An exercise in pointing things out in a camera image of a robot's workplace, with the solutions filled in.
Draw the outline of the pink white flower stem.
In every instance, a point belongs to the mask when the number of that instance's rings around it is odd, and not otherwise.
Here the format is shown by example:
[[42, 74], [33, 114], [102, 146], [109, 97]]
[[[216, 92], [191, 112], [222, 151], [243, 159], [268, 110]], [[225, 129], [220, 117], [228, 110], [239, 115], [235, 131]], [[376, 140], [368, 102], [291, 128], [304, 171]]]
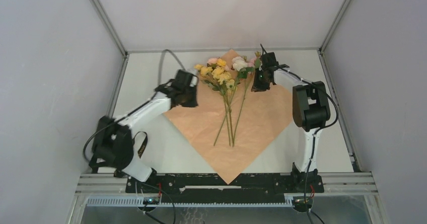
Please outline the pink white flower stem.
[[199, 69], [202, 83], [220, 94], [224, 104], [225, 114], [214, 140], [214, 145], [217, 144], [223, 127], [226, 127], [228, 144], [231, 147], [235, 146], [239, 120], [233, 120], [232, 103], [239, 85], [243, 85], [244, 93], [247, 92], [250, 77], [253, 75], [255, 68], [256, 64], [254, 62], [247, 61], [244, 56], [237, 56], [232, 59], [231, 66], [224, 59], [218, 57], [210, 58], [206, 65]]

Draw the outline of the yellow flower stem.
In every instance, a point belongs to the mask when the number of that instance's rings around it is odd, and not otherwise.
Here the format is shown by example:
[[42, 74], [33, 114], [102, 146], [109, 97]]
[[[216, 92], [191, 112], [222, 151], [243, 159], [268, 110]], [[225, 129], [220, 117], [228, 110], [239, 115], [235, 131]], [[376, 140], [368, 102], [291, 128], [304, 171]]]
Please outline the yellow flower stem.
[[195, 65], [194, 69], [199, 74], [201, 82], [222, 97], [225, 116], [218, 133], [221, 132], [225, 124], [227, 126], [228, 143], [231, 146], [233, 138], [231, 104], [237, 89], [236, 80], [232, 76], [227, 62], [221, 58], [210, 58], [206, 64]]

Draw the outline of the green orange wrapping paper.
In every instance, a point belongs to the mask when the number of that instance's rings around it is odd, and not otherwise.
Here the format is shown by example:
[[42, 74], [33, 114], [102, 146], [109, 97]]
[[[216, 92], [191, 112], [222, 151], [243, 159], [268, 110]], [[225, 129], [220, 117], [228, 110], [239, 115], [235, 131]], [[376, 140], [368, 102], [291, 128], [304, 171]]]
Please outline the green orange wrapping paper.
[[228, 184], [293, 120], [290, 89], [268, 85], [260, 91], [255, 84], [255, 72], [266, 62], [262, 52], [248, 59], [230, 50], [197, 64], [198, 106], [165, 114]]

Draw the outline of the pink rose stem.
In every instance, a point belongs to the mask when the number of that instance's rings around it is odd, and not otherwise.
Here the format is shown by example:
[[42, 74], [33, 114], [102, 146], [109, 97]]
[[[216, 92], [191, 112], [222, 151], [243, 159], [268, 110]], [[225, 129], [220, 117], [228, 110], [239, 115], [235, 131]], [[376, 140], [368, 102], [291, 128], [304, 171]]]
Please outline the pink rose stem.
[[236, 120], [236, 124], [235, 124], [235, 128], [234, 128], [234, 133], [233, 133], [233, 138], [232, 138], [232, 144], [231, 146], [234, 147], [236, 140], [237, 140], [237, 131], [238, 131], [238, 126], [240, 123], [240, 119], [241, 119], [241, 115], [243, 112], [243, 107], [244, 107], [244, 103], [246, 100], [246, 95], [247, 95], [247, 91], [249, 88], [249, 84], [252, 82], [254, 74], [255, 74], [255, 70], [258, 69], [260, 67], [261, 61], [260, 61], [260, 56], [261, 56], [261, 52], [260, 51], [255, 51], [254, 52], [255, 57], [247, 60], [246, 56], [237, 56], [235, 58], [232, 59], [232, 67], [234, 69], [234, 71], [237, 72], [237, 85], [242, 81], [243, 82], [243, 95], [242, 95], [242, 100], [241, 100], [241, 105], [240, 105], [240, 109], [239, 109], [239, 114]]

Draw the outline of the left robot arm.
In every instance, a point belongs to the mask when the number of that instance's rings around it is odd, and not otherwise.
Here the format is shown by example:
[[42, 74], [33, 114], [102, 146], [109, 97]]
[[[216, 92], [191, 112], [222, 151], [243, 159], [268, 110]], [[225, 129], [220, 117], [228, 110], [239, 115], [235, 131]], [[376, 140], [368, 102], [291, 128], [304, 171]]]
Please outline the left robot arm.
[[88, 160], [89, 167], [114, 168], [138, 180], [143, 191], [154, 191], [158, 184], [153, 175], [155, 170], [141, 159], [148, 139], [137, 144], [136, 136], [143, 132], [144, 125], [174, 107], [197, 107], [198, 82], [195, 70], [180, 69], [173, 79], [158, 85], [154, 94], [134, 110], [117, 118], [101, 117], [97, 130], [87, 141], [92, 144], [93, 154]]

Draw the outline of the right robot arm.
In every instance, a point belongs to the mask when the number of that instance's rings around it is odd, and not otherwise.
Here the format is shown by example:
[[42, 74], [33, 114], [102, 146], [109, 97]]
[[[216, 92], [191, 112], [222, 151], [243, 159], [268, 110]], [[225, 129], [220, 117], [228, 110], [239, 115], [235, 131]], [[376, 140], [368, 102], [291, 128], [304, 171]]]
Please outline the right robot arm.
[[253, 92], [265, 92], [271, 85], [280, 85], [292, 93], [292, 117], [299, 128], [297, 156], [292, 165], [291, 185], [303, 192], [320, 182], [316, 156], [320, 134], [328, 128], [330, 105], [334, 104], [322, 81], [312, 82], [279, 64], [274, 52], [263, 51], [255, 67]]

